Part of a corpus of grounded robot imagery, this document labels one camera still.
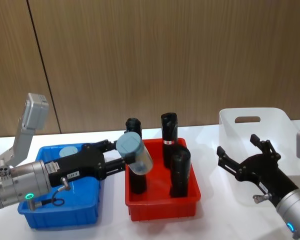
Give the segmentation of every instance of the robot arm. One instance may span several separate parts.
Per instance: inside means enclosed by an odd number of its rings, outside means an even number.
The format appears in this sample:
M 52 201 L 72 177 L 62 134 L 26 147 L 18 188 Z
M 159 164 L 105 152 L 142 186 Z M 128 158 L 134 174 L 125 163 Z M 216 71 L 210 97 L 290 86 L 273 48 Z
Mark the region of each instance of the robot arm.
M 29 208 L 35 210 L 57 200 L 52 197 L 41 202 L 34 201 L 34 198 L 49 193 L 51 187 L 61 186 L 57 192 L 68 191 L 71 181 L 87 176 L 104 180 L 109 175 L 124 171 L 126 164 L 136 162 L 134 153 L 105 162 L 103 153 L 115 150 L 116 143 L 104 140 L 85 143 L 80 152 L 54 161 L 44 163 L 41 160 L 15 167 L 27 158 L 32 137 L 36 129 L 43 128 L 48 108 L 43 95 L 28 94 L 13 147 L 0 155 L 0 209 L 28 201 Z
M 0 176 L 10 174 L 10 166 L 16 167 L 28 156 L 36 130 L 43 129 L 49 105 L 46 97 L 28 93 L 22 117 L 19 119 L 13 146 L 0 155 Z
M 254 183 L 263 193 L 263 195 L 254 195 L 254 202 L 259 204 L 269 200 L 293 233 L 292 237 L 299 239 L 300 189 L 279 169 L 277 162 L 281 156 L 275 151 L 269 140 L 260 141 L 255 134 L 252 134 L 250 142 L 258 147 L 262 154 L 248 157 L 239 164 L 228 157 L 219 146 L 217 148 L 218 165 L 234 175 L 238 181 Z

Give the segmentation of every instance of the white label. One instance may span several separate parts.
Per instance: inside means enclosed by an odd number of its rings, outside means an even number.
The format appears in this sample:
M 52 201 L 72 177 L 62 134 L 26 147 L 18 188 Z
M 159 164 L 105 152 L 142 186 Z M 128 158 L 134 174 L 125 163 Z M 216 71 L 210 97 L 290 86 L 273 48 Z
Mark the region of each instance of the white label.
M 45 168 L 48 174 L 56 173 L 60 169 L 59 164 L 53 161 L 45 164 Z
M 166 140 L 163 140 L 163 143 L 165 145 L 172 145 L 172 144 L 175 144 L 175 141 L 166 141 Z
M 262 184 L 262 182 L 259 182 L 259 186 L 263 191 L 265 191 L 266 194 L 268 193 L 268 189 L 265 187 L 265 185 Z
M 67 179 L 73 179 L 73 178 L 78 177 L 78 176 L 80 176 L 79 171 L 75 171 L 75 172 L 73 172 L 73 173 L 67 174 L 67 175 L 66 175 L 66 178 L 67 178 Z

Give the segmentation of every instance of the bin handle hole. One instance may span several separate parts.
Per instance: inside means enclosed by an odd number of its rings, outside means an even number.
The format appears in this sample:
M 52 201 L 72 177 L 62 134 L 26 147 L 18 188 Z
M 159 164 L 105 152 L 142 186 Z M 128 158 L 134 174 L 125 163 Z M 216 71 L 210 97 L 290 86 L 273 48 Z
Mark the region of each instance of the bin handle hole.
M 242 123 L 260 123 L 261 119 L 258 116 L 238 116 L 234 122 L 236 124 Z

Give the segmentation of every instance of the cable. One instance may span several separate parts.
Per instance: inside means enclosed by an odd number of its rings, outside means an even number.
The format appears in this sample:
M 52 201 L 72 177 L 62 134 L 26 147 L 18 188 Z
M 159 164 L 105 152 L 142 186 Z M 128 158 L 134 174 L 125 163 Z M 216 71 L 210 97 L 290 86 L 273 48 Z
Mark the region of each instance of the cable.
M 60 207 L 63 204 L 65 204 L 65 200 L 63 198 L 56 198 L 57 193 L 59 193 L 58 190 L 55 191 L 54 194 L 52 195 L 51 203 L 56 207 Z

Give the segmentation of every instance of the green indicator light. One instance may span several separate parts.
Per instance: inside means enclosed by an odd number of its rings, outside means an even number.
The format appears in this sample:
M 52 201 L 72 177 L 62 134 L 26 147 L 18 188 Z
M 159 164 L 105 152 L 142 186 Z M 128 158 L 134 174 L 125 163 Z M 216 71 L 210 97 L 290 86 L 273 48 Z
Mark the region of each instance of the green indicator light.
M 29 200 L 29 199 L 33 199 L 34 196 L 35 196 L 35 195 L 34 195 L 32 192 L 29 192 L 27 195 L 25 195 L 24 198 Z

